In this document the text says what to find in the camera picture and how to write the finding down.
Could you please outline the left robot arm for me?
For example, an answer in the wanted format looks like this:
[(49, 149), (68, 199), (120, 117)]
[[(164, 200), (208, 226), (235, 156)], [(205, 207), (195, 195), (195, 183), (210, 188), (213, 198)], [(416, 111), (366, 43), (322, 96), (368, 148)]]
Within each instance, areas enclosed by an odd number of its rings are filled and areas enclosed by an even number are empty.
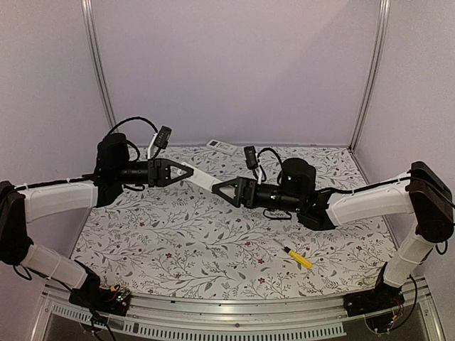
[(166, 148), (167, 141), (165, 131), (154, 134), (147, 159), (133, 161), (129, 155), (131, 143), (125, 134), (109, 133), (97, 145), (91, 174), (21, 187), (1, 182), (1, 262), (64, 283), (78, 290), (79, 298), (90, 308), (100, 308), (106, 295), (100, 288), (99, 276), (78, 261), (34, 243), (27, 225), (62, 212), (111, 205), (126, 185), (164, 188), (191, 177), (192, 168), (156, 157)]

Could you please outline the white air conditioner remote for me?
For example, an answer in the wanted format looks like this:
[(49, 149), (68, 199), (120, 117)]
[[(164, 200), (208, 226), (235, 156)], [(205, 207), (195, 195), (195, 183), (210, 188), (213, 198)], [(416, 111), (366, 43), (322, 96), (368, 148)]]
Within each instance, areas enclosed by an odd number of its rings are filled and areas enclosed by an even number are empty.
[(211, 192), (214, 185), (222, 183), (221, 180), (217, 179), (214, 176), (211, 176), (204, 171), (199, 170), (189, 163), (182, 162), (182, 165), (193, 169), (193, 175), (186, 178), (186, 180), (204, 190)]

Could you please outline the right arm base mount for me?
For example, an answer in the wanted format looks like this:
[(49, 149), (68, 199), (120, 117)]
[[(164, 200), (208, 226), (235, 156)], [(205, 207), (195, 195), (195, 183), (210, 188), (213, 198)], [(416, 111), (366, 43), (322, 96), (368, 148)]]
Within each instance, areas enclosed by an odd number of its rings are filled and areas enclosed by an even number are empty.
[(343, 297), (343, 307), (349, 317), (363, 315), (367, 328), (383, 334), (391, 331), (402, 313), (405, 298), (400, 288), (379, 283), (366, 291), (349, 293)]

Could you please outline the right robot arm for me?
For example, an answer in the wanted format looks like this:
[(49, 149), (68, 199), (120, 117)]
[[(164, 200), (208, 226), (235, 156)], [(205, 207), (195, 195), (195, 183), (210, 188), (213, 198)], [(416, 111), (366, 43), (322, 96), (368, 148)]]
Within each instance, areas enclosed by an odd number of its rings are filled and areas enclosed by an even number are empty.
[(395, 298), (413, 270), (433, 248), (454, 233), (454, 203), (450, 189), (427, 166), (416, 161), (395, 178), (354, 190), (316, 189), (316, 169), (301, 158), (282, 164), (278, 185), (237, 177), (215, 184), (212, 192), (235, 207), (264, 208), (295, 213), (313, 231), (395, 214), (413, 214), (415, 228), (384, 266), (368, 304), (382, 310)]

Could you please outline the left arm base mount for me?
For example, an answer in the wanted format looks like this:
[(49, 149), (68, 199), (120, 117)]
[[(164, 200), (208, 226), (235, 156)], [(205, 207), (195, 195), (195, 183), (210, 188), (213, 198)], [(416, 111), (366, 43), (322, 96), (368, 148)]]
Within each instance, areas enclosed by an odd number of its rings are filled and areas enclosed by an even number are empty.
[(69, 303), (89, 310), (125, 316), (131, 301), (131, 291), (119, 284), (102, 287), (97, 274), (89, 273), (80, 288), (71, 290)]

